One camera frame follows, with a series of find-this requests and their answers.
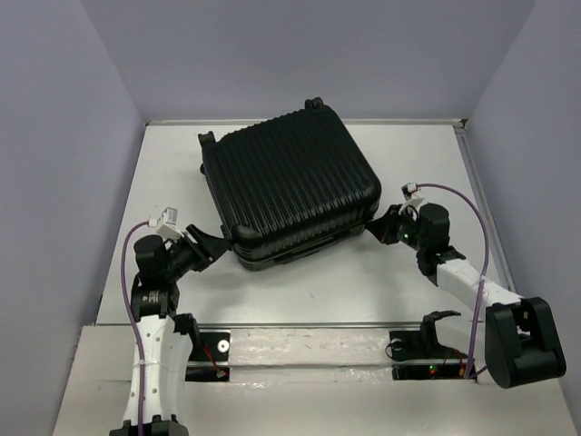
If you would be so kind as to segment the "black hard-shell suitcase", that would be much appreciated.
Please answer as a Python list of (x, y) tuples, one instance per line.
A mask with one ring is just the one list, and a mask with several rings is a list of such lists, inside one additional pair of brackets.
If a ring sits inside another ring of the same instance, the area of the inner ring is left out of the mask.
[(201, 171), (238, 262), (260, 271), (360, 234), (381, 182), (336, 112), (302, 109), (222, 138), (199, 134)]

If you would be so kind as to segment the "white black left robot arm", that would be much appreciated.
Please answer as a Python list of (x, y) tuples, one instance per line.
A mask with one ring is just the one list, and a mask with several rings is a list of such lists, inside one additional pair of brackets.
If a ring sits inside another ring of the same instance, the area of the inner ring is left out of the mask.
[(133, 229), (154, 230), (132, 242), (122, 253), (134, 253), (133, 280), (121, 272), (122, 296), (133, 330), (134, 354), (130, 392), (122, 424), (114, 435), (186, 435), (179, 419), (179, 396), (186, 368), (199, 350), (210, 360), (218, 381), (229, 372), (213, 358), (199, 325), (189, 312), (179, 312), (178, 282), (189, 272), (201, 273), (230, 249), (226, 239), (190, 224), (179, 232), (160, 221), (137, 223)]

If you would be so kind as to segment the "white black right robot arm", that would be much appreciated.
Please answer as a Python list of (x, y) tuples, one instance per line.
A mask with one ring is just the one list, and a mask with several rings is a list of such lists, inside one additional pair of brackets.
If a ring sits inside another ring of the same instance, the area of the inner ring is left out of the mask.
[(434, 203), (416, 208), (393, 204), (366, 229), (382, 244), (404, 243), (415, 251), (421, 274), (472, 310), (476, 340), (484, 322), (484, 366), (497, 386), (557, 379), (566, 358), (548, 302), (513, 293), (478, 271), (450, 243), (448, 210)]

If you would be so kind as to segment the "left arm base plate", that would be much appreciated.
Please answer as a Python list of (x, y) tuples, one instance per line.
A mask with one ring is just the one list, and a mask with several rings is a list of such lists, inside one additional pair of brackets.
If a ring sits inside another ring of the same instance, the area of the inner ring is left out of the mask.
[(223, 330), (201, 330), (190, 313), (177, 315), (174, 321), (174, 331), (187, 336), (192, 345), (185, 381), (228, 382), (231, 376), (231, 333)]

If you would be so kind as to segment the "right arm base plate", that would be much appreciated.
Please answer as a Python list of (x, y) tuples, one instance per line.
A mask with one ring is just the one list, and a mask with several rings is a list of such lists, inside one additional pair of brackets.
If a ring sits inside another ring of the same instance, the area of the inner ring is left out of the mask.
[(469, 319), (460, 312), (434, 311), (415, 327), (389, 331), (384, 352), (392, 362), (395, 381), (462, 380), (477, 378), (468, 368)]

